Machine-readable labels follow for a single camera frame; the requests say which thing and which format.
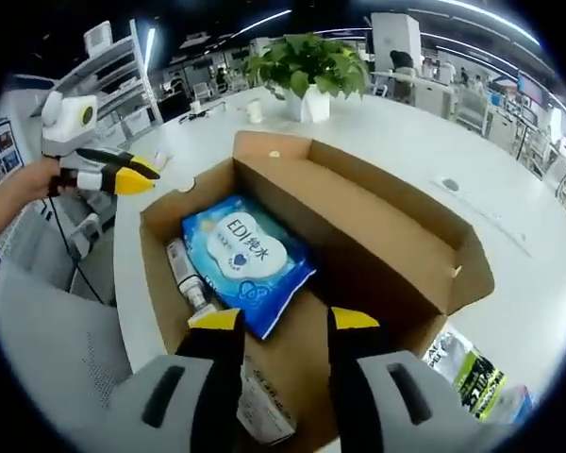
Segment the person's left hand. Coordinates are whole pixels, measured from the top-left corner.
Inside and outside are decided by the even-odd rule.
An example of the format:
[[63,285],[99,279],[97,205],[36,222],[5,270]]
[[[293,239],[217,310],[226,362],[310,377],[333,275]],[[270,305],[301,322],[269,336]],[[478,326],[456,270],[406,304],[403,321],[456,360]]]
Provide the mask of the person's left hand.
[[45,198],[50,192],[51,180],[60,175],[56,159],[41,158],[20,171],[21,187],[29,200]]

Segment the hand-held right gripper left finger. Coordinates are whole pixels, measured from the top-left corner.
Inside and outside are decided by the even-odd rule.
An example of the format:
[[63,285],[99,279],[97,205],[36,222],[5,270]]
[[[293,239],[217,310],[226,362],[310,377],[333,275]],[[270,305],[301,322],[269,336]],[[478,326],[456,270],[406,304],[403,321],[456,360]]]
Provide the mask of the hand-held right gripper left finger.
[[173,355],[127,379],[108,408],[110,452],[230,452],[244,357],[244,315],[193,322]]

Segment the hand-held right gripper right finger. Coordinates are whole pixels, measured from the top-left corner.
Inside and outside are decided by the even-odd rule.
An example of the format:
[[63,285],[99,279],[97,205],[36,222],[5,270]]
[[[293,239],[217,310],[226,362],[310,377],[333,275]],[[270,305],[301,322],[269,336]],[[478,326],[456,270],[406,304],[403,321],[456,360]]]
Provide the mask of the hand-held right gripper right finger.
[[458,393],[385,326],[357,310],[327,313],[329,386],[344,452],[475,452],[479,424]]

